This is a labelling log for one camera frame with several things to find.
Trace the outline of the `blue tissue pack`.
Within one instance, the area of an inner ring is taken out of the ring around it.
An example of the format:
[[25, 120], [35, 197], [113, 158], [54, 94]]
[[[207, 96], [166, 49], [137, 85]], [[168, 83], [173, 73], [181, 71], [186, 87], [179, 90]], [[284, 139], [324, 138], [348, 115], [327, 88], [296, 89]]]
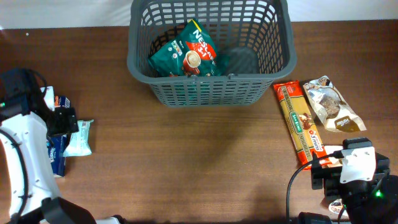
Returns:
[[68, 145], [69, 138], [67, 134], [64, 134], [63, 136], [52, 137], [47, 141], [50, 164], [55, 178], [65, 176], [66, 157], [63, 156], [63, 153]]

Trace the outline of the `green Nescafe coffee bag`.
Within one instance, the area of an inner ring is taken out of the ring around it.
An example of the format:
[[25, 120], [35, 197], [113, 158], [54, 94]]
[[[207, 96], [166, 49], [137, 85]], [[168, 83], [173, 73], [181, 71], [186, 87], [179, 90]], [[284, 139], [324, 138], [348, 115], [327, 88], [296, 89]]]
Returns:
[[229, 60], [230, 56], [218, 52], [204, 26], [191, 19], [176, 38], [148, 58], [148, 63], [162, 77], [213, 77], [225, 72]]

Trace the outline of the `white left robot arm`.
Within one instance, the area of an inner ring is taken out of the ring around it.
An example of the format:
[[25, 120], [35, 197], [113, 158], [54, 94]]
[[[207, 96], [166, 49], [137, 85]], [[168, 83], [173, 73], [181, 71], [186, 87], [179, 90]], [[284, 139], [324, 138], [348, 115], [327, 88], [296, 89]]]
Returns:
[[31, 112], [1, 123], [11, 183], [10, 223], [125, 223], [115, 215], [97, 220], [86, 209], [62, 198], [47, 152], [47, 126]]

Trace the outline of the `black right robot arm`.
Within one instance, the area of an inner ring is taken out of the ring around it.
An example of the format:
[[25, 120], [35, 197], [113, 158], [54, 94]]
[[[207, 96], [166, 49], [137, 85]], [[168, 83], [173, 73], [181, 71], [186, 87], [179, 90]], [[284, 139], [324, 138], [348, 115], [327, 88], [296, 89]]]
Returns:
[[311, 168], [313, 190], [323, 190], [328, 203], [340, 199], [351, 223], [397, 223], [397, 176], [391, 174], [388, 157], [376, 154], [376, 170], [370, 181], [340, 183], [341, 167]]

